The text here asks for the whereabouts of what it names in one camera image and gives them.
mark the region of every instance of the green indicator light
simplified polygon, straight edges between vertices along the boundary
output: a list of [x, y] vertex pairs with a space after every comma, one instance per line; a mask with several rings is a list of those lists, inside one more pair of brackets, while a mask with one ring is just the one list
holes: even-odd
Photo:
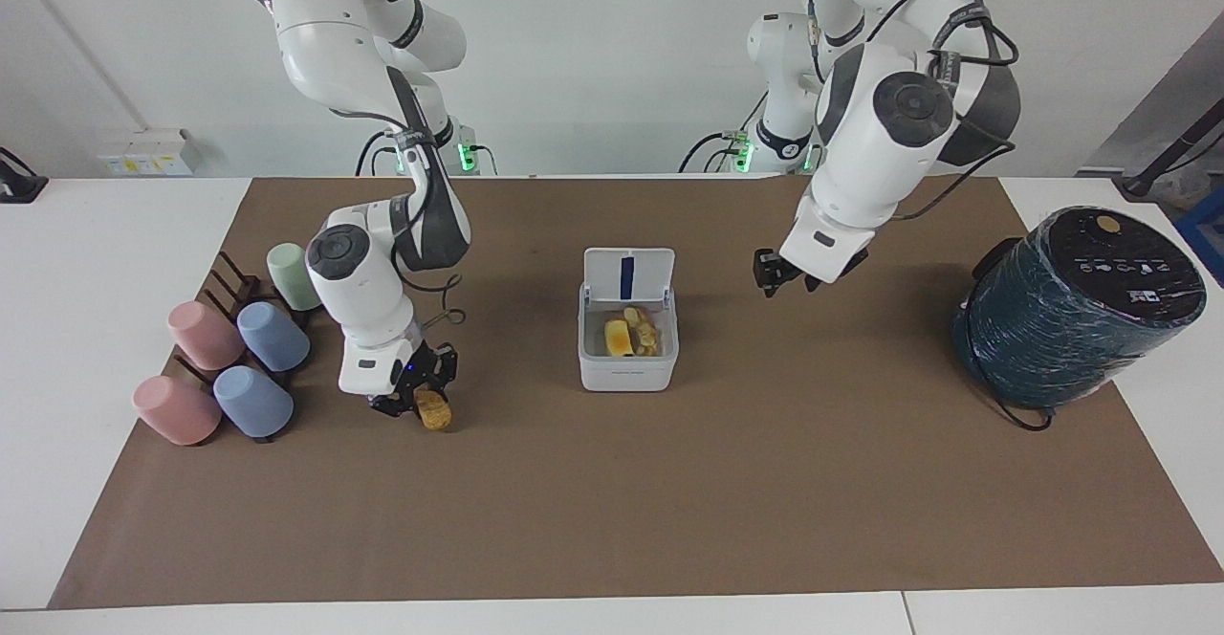
[[471, 147], [459, 143], [459, 164], [464, 170], [476, 169], [476, 157], [471, 154]]
[[749, 142], [748, 146], [739, 148], [739, 154], [736, 155], [736, 170], [738, 173], [748, 173], [753, 164], [753, 143]]

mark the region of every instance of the wall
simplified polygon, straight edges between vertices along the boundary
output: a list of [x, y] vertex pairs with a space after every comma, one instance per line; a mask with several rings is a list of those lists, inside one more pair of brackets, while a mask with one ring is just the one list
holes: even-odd
[[[738, 126], [760, 94], [744, 50], [753, 20], [802, 5], [427, 1], [468, 31], [466, 64], [438, 81], [450, 111], [496, 148], [503, 173], [676, 169], [695, 138]], [[28, 0], [0, 2], [0, 33], [48, 21], [47, 11], [31, 20], [18, 12]], [[253, 0], [48, 2], [104, 76], [82, 81], [37, 29], [17, 37], [28, 44], [0, 46], [0, 142], [53, 176], [95, 173], [91, 131], [122, 128], [132, 115], [187, 128], [208, 176], [350, 173], [377, 128], [337, 120], [297, 95], [280, 69], [271, 18]], [[1023, 48], [1021, 150], [990, 169], [1007, 176], [1075, 173], [1224, 7], [1224, 0], [988, 2]]]
[[[1119, 176], [1138, 176], [1181, 133], [1224, 98], [1224, 13], [1215, 18], [1207, 33], [1169, 69], [1151, 94], [1118, 126], [1105, 144], [1089, 157], [1086, 168], [1114, 170]], [[1203, 147], [1219, 137], [1224, 125], [1217, 126], [1192, 148], [1186, 157], [1197, 155]], [[1193, 169], [1219, 173], [1224, 170], [1224, 150], [1211, 150]], [[1084, 176], [1092, 176], [1091, 170]]]

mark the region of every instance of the white plastic container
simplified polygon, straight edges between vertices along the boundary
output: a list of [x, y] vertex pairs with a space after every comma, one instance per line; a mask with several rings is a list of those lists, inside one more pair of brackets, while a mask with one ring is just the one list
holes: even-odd
[[[667, 247], [591, 247], [578, 295], [578, 362], [589, 392], [661, 392], [681, 352], [672, 295], [676, 252]], [[608, 357], [603, 325], [629, 305], [650, 313], [659, 356]]]

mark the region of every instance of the electrical outlet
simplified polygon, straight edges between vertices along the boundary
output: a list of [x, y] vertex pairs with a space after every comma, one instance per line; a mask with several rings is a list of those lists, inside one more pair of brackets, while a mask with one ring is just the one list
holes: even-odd
[[131, 147], [130, 142], [114, 142], [110, 146], [103, 146], [98, 150], [98, 159], [102, 160], [106, 173], [110, 176], [138, 176], [141, 173], [136, 168], [135, 162], [127, 159], [127, 148]]
[[110, 133], [98, 159], [111, 176], [193, 176], [200, 152], [180, 130]]

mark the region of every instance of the cup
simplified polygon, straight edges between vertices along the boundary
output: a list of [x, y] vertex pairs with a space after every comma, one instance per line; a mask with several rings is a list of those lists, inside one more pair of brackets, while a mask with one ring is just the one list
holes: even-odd
[[290, 308], [306, 312], [323, 305], [311, 283], [310, 273], [306, 272], [306, 251], [302, 251], [299, 243], [280, 243], [271, 248], [268, 274], [272, 285], [280, 291]]
[[255, 357], [272, 372], [300, 366], [310, 352], [310, 338], [286, 313], [268, 303], [252, 303], [237, 316], [237, 330]]
[[222, 409], [195, 383], [170, 377], [141, 382], [132, 405], [144, 425], [171, 444], [191, 447], [208, 439], [222, 422]]
[[267, 374], [248, 366], [231, 366], [217, 378], [213, 395], [225, 416], [252, 439], [266, 439], [289, 425], [294, 396]]
[[174, 341], [200, 369], [225, 369], [246, 351], [229, 318], [197, 300], [174, 308], [166, 324]]

